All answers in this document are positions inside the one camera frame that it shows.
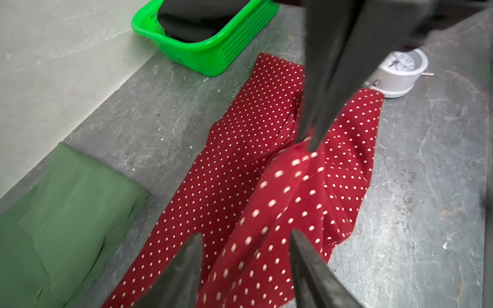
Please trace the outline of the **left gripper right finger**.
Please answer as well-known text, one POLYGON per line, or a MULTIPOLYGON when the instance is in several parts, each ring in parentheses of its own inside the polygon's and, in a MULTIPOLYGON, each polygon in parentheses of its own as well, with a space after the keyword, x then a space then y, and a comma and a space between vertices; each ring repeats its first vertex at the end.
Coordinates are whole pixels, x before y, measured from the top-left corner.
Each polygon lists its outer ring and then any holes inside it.
POLYGON ((290 234, 290 264, 297 307, 363 308, 299 230, 290 234))

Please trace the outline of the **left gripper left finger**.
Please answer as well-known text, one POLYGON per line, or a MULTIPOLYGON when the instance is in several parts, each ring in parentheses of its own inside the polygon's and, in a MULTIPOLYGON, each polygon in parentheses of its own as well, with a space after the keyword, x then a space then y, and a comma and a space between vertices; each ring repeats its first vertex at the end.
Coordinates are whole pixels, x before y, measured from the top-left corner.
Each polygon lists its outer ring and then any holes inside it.
POLYGON ((193 234, 135 307, 196 307, 204 242, 193 234))

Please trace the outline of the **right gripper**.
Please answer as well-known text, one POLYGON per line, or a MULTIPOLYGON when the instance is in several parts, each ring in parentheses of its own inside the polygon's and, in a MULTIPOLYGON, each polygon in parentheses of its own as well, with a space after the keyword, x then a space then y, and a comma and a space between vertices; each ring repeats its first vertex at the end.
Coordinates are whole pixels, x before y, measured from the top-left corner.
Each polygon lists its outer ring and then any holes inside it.
MULTIPOLYGON (((489 4, 489 1, 300 2, 313 17, 344 19, 335 28, 342 29, 346 46, 328 93, 337 101, 345 99, 345 103, 391 52, 401 46, 421 46, 430 32, 450 28, 484 11, 489 4)), ((315 151, 321 142, 310 141, 309 149, 315 151)))

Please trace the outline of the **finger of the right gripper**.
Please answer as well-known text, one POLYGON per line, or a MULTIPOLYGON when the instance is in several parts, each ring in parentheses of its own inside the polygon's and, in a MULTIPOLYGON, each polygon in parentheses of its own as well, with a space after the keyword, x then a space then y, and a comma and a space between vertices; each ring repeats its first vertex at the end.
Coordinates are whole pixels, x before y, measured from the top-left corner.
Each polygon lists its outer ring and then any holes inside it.
POLYGON ((306 9, 304 103, 297 140, 313 131, 321 142, 339 115, 345 99, 331 97, 329 86, 364 1, 301 1, 306 9))

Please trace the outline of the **red polka dot skirt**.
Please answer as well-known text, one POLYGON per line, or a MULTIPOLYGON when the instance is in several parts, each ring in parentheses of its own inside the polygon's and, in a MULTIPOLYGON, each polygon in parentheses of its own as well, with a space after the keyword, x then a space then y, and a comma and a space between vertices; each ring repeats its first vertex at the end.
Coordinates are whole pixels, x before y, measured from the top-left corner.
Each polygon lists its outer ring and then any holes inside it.
POLYGON ((311 151, 295 140, 303 85, 303 66, 258 56, 106 307, 135 307, 194 233, 204 242, 199 307, 281 307, 295 296, 291 231, 324 261, 350 237, 384 96, 357 91, 311 151))

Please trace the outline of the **green skirt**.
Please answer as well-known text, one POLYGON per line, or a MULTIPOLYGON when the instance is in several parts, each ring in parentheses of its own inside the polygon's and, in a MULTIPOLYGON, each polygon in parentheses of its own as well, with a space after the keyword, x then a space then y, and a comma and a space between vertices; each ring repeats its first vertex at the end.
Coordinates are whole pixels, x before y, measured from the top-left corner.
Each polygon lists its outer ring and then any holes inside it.
POLYGON ((149 196, 58 144, 39 182, 1 214, 1 306, 77 306, 149 196))

